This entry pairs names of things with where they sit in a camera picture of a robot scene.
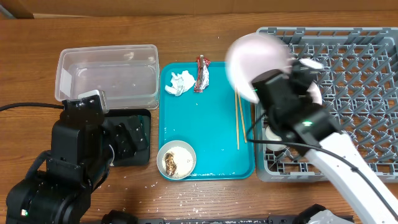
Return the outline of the wooden chopstick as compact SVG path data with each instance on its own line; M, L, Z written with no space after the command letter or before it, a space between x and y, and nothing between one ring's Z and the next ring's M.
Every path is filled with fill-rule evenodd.
M234 89L234 105L235 105L235 117L236 117L236 142L237 150L239 150L239 118L238 118L238 94L236 89Z
M242 107L242 101L241 101L241 95L237 93L238 97L238 104L239 104L239 110L240 110L240 115L241 115L241 123L242 123L242 129L243 129L243 136L244 136L244 142L247 143L247 136L246 136L246 126L245 126L245 120L244 120L244 114L243 114L243 107Z

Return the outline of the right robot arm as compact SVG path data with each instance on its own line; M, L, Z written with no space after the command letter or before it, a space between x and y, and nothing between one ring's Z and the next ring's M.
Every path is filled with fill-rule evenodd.
M280 145L295 148L335 186L363 223L397 223L397 199L364 161L350 136L307 90L323 65L295 60L251 83Z

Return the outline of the red foil snack wrapper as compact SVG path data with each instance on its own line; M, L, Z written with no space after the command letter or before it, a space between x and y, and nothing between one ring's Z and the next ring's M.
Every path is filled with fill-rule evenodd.
M197 58L198 72L197 72L197 80L194 86L195 93L202 93L208 85L210 84L210 72L209 65L210 61L205 58L203 55L200 55Z

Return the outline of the white round plate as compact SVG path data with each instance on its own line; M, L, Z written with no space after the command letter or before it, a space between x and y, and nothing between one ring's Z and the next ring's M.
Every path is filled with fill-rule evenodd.
M289 55L281 40L269 34L252 33L233 42L226 53L226 74L231 86L245 100L271 106L322 103L313 81L317 72Z

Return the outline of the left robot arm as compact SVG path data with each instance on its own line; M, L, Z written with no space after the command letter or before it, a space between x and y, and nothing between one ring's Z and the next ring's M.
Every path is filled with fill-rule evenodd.
M149 110L111 109L101 90L63 100L60 109L50 150L7 195L7 223L79 223L112 166L149 161Z

